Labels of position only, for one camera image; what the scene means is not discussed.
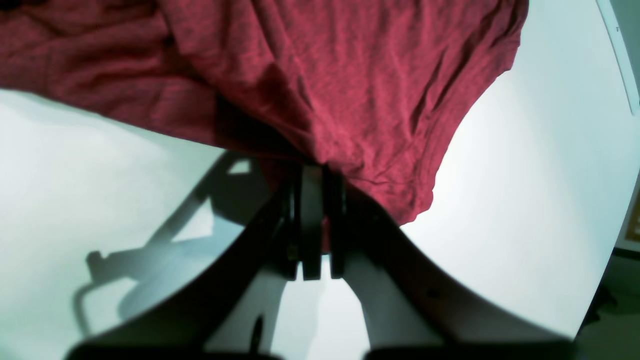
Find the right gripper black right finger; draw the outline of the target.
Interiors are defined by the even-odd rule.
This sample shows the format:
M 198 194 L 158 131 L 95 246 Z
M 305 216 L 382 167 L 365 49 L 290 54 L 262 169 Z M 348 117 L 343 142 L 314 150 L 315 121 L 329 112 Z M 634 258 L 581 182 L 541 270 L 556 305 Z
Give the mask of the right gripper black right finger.
M 322 170 L 331 276 L 361 303 L 366 360 L 573 360 L 576 345 L 463 285 L 345 178 Z

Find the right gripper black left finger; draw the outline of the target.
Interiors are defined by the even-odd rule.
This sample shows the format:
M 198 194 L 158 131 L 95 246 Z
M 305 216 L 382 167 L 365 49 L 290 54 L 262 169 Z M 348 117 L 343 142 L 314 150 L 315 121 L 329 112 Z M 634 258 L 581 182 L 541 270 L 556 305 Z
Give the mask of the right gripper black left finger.
M 80 342 L 68 360 L 269 360 L 288 281 L 322 276 L 323 168 L 306 165 L 213 264 L 123 325 Z

